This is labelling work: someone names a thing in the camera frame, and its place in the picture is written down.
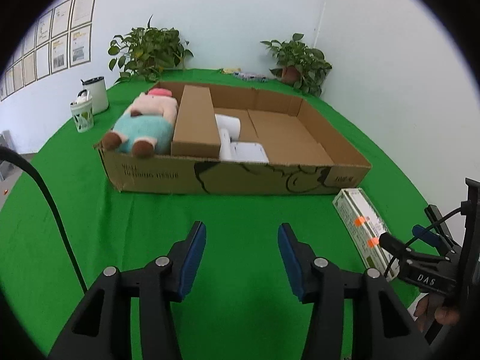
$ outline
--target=silver screw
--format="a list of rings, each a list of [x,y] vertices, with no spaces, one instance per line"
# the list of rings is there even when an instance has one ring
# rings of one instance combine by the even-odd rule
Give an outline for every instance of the silver screw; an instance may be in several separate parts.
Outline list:
[[[157,264],[158,266],[167,266],[169,262],[170,262],[170,259],[166,256],[158,257],[155,260],[155,264]]]
[[[376,279],[380,277],[380,272],[378,271],[378,269],[368,268],[367,275],[370,276],[372,279]]]
[[[117,268],[115,268],[114,266],[108,266],[103,270],[103,274],[105,276],[113,276],[116,273],[117,273]]]
[[[318,257],[314,259],[313,263],[319,268],[325,268],[328,265],[328,260],[323,257]]]

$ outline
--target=stuffed pig toy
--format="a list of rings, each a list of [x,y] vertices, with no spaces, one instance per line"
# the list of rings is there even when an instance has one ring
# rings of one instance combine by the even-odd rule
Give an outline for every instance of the stuffed pig toy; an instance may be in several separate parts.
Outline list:
[[[161,88],[141,93],[104,135],[103,148],[139,158],[168,153],[178,113],[177,100],[171,96]]]

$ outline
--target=white wall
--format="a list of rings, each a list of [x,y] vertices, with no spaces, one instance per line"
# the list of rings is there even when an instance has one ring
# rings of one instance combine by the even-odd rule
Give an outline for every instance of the white wall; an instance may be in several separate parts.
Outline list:
[[[190,41],[191,68],[234,68],[267,73],[275,62],[259,42],[305,33],[313,43],[324,0],[96,0],[92,62],[44,78],[0,103],[0,131],[10,130],[19,152],[36,152],[71,117],[80,79],[111,73],[110,40],[131,27],[175,27]]]
[[[479,93],[434,15],[419,0],[326,0],[316,46],[333,65],[322,98],[429,203],[458,207],[465,177],[480,179]],[[448,223],[461,241],[464,218]]]

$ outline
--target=open cardboard box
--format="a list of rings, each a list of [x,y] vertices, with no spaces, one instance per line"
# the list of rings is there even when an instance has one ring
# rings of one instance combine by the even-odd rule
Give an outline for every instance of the open cardboard box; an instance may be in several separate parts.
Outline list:
[[[119,191],[178,194],[333,194],[356,187],[370,163],[301,97],[255,88],[159,82],[179,102],[171,155],[137,159],[96,145]],[[241,120],[241,142],[269,163],[219,161],[215,113]]]

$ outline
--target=orange tape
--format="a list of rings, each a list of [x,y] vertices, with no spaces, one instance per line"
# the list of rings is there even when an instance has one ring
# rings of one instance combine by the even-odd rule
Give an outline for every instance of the orange tape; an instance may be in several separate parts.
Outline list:
[[[370,238],[368,241],[367,241],[367,245],[371,248],[377,246],[378,244],[380,243],[380,240],[378,239],[378,237],[373,237],[373,238]]]
[[[363,216],[359,216],[357,219],[355,219],[353,221],[353,224],[356,226],[356,227],[360,227],[361,225],[363,225],[365,223],[365,218]]]

